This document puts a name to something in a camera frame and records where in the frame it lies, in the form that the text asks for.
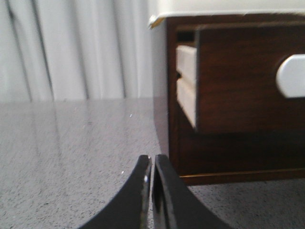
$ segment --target white curtain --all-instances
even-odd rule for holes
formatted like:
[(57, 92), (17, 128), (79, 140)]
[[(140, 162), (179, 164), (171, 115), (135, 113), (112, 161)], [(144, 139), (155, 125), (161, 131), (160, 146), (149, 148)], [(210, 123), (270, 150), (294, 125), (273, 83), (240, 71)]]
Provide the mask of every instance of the white curtain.
[(0, 0), (0, 102), (152, 96), (144, 0)]

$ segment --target dark wood drawer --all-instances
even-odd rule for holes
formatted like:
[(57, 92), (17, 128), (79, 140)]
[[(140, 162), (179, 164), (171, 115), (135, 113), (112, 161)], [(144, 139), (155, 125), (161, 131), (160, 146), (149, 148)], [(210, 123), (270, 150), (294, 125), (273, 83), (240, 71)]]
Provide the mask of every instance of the dark wood drawer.
[(276, 85), (281, 63), (305, 53), (304, 22), (208, 24), (183, 30), (194, 32), (197, 80), (186, 95), (178, 84), (177, 94), (198, 133), (305, 129), (305, 99), (287, 99)]

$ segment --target gray countertop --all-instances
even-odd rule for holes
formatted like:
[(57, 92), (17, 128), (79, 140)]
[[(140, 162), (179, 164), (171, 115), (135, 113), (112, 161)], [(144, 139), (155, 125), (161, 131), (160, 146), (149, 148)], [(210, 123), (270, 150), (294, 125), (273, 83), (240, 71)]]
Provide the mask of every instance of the gray countertop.
[(0, 104), (0, 228), (75, 229), (160, 153), (152, 99)]

